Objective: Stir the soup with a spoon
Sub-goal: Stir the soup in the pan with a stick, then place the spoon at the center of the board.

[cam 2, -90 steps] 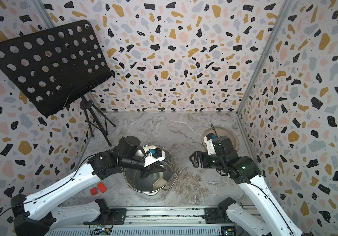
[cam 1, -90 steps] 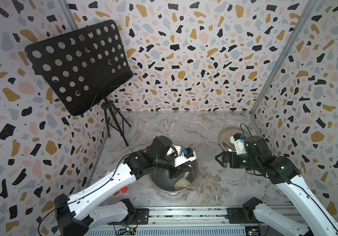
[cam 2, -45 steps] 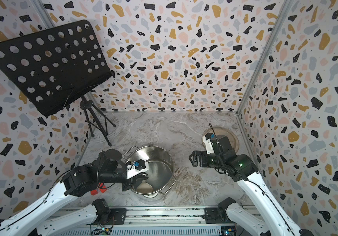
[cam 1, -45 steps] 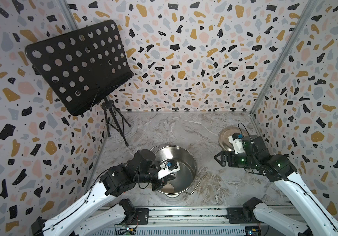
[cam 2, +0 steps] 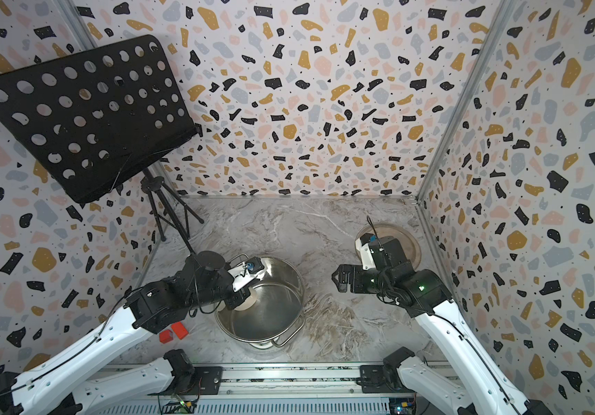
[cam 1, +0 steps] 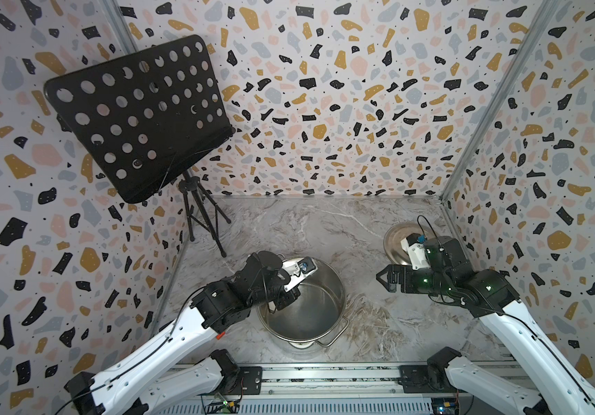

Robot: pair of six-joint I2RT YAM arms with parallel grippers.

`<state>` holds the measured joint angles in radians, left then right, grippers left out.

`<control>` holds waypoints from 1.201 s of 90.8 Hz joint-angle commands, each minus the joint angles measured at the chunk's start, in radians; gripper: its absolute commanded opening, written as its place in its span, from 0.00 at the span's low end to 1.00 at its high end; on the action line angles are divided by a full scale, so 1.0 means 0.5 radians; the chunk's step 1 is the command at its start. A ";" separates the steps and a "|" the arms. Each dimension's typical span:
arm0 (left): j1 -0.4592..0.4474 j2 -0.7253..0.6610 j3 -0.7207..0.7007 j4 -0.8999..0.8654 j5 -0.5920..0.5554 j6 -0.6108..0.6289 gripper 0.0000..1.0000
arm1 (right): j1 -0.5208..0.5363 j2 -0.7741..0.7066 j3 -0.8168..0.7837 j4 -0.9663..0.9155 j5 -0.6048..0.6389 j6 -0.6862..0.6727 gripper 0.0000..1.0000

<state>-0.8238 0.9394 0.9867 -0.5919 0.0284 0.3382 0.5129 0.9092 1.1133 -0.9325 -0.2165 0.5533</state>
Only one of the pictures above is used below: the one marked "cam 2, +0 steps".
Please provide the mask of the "stainless steel pot lid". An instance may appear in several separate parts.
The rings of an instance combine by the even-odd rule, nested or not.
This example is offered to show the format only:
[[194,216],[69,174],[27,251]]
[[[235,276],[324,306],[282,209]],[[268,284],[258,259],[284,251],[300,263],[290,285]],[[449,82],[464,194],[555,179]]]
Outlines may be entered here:
[[387,250],[392,266],[409,262],[413,269],[418,268],[422,253],[417,239],[400,226],[389,222],[381,222],[362,228],[357,233],[354,242],[356,254],[366,269],[373,265],[373,258],[372,254],[363,253],[362,248],[377,237],[381,239],[382,246]]

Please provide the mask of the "cream plastic ladle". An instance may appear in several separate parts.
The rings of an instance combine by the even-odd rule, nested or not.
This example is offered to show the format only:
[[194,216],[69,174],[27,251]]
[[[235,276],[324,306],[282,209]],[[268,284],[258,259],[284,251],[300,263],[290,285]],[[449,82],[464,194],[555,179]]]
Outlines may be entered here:
[[254,306],[254,304],[256,304],[257,299],[255,297],[248,297],[245,299],[245,301],[240,304],[239,306],[237,306],[234,310],[235,311],[246,311],[248,309],[250,309],[252,306]]

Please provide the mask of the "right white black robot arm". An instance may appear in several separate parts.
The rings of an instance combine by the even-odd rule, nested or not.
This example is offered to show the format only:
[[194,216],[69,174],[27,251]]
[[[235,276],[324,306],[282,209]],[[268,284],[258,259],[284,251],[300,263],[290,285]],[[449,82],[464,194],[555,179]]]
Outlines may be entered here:
[[337,290],[374,295],[406,311],[437,344],[460,380],[452,382],[402,347],[384,359],[380,375],[361,375],[362,387],[408,389],[444,414],[549,413],[545,403],[528,399],[501,372],[441,278],[431,270],[415,270],[398,239],[365,233],[355,247],[361,264],[336,269],[332,280]]

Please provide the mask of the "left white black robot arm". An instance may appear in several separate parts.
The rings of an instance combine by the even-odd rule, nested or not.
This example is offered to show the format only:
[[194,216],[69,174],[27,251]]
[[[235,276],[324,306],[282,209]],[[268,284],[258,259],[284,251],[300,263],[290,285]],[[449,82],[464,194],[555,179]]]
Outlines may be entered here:
[[181,271],[125,295],[115,311],[93,332],[57,356],[22,373],[0,375],[0,411],[4,414],[86,414],[102,410],[145,389],[150,394],[184,392],[193,368],[181,351],[131,373],[129,380],[89,379],[131,347],[158,335],[190,312],[207,306],[240,307],[251,284],[266,268],[258,257],[236,266],[217,254],[190,255]]

